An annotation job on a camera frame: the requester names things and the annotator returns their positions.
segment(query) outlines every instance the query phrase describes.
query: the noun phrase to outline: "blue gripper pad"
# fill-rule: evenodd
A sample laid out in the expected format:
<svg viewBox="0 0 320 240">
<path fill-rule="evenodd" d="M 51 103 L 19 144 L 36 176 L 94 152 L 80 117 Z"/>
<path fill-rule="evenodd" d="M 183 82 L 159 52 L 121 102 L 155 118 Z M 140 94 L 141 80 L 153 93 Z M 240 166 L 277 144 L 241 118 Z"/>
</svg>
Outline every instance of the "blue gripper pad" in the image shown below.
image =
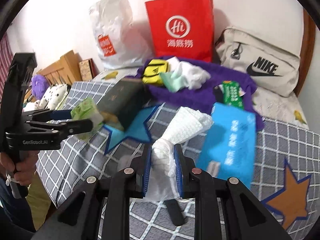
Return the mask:
<svg viewBox="0 0 320 240">
<path fill-rule="evenodd" d="M 143 171 L 142 177 L 142 189 L 143 189 L 143 196 L 146 196 L 149 184 L 149 176 L 150 176 L 150 168 L 151 168 L 151 146 L 148 149 L 148 155 L 146 159 L 146 164 Z"/>
<path fill-rule="evenodd" d="M 56 110 L 50 115 L 53 120 L 67 120 L 71 119 L 71 109 L 69 110 Z"/>
<path fill-rule="evenodd" d="M 177 149 L 176 145 L 174 146 L 174 160 L 176 161 L 177 188 L 178 188 L 178 192 L 179 192 L 180 197 L 183 197 L 183 176 L 182 176 L 182 170 L 181 170 L 181 165 L 180 165 L 178 149 Z"/>
</svg>

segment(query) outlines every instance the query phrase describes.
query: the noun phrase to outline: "plaid bedsheet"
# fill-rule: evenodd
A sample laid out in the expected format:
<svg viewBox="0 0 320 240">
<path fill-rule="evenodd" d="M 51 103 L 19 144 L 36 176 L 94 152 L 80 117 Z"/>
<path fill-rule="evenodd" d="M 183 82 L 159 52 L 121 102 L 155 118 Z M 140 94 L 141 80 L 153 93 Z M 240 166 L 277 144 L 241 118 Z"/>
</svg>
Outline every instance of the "plaid bedsheet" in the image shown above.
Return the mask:
<svg viewBox="0 0 320 240">
<path fill-rule="evenodd" d="M 106 82 L 75 82 L 72 85 L 64 109 L 75 107 L 86 97 L 97 103 L 113 84 Z M 158 139 L 174 117 L 177 107 L 162 103 L 148 126 L 153 139 Z M 284 159 L 290 163 L 298 179 L 311 174 L 308 190 L 307 220 L 295 221 L 288 233 L 294 240 L 303 239 L 311 229 L 319 214 L 319 135 L 294 125 L 265 118 L 265 129 L 257 135 L 256 160 L 251 191 L 259 200 L 270 196 L 284 186 Z M 185 156 L 197 160 L 204 142 L 205 133 L 200 134 L 182 145 Z M 71 194 L 72 189 L 89 176 L 99 179 L 110 177 L 117 172 L 119 159 L 124 155 L 141 155 L 143 144 L 130 139 L 123 141 L 112 152 L 103 156 L 108 132 L 101 129 L 88 143 L 71 136 L 61 143 L 61 149 L 42 151 L 37 162 L 37 171 L 50 198 L 56 206 L 61 205 Z M 148 239 L 193 239 L 195 221 L 194 200 L 179 203 L 187 223 L 174 226 L 162 202 L 135 202 L 130 204 L 130 238 Z M 104 219 L 101 217 L 99 237 Z M 279 222 L 282 217 L 275 215 Z M 220 207 L 223 235 L 224 221 Z"/>
</svg>

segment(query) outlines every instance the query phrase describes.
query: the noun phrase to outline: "nike logo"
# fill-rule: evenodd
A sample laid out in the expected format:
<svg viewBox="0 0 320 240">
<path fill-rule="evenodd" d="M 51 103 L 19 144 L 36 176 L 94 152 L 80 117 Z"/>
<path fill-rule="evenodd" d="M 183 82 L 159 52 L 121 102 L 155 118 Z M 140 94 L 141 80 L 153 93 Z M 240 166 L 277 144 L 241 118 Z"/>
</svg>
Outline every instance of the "nike logo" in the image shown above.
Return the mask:
<svg viewBox="0 0 320 240">
<path fill-rule="evenodd" d="M 258 68 L 260 71 L 255 71 L 252 67 Z M 247 73 L 250 76 L 261 76 L 261 77 L 282 77 L 280 75 L 275 75 L 275 71 L 278 65 L 268 61 L 262 57 L 259 57 L 256 62 L 253 62 L 247 67 Z"/>
</svg>

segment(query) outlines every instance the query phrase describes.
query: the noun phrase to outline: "green snack package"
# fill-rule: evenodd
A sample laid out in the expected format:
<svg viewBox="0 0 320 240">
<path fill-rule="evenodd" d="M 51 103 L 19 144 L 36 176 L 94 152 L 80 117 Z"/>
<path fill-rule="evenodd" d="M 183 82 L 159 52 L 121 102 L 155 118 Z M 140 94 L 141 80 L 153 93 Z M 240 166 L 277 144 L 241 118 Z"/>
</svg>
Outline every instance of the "green snack package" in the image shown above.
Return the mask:
<svg viewBox="0 0 320 240">
<path fill-rule="evenodd" d="M 79 139 L 86 142 L 88 142 L 103 125 L 103 117 L 99 113 L 97 105 L 92 98 L 86 98 L 72 109 L 71 118 L 72 120 L 90 119 L 92 121 L 93 129 L 90 132 L 76 135 Z"/>
<path fill-rule="evenodd" d="M 244 109 L 242 98 L 239 96 L 239 83 L 236 81 L 223 81 L 223 102 L 228 106 Z"/>
</svg>

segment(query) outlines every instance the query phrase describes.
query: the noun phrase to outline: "blue tissue box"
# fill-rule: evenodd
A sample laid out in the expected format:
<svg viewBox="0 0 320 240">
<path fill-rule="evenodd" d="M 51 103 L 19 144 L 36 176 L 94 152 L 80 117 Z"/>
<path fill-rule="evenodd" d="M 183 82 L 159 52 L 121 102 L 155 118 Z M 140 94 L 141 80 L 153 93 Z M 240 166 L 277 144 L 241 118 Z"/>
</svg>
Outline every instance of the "blue tissue box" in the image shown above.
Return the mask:
<svg viewBox="0 0 320 240">
<path fill-rule="evenodd" d="M 215 103 L 197 167 L 219 179 L 237 177 L 250 188 L 253 176 L 256 117 L 233 106 Z"/>
</svg>

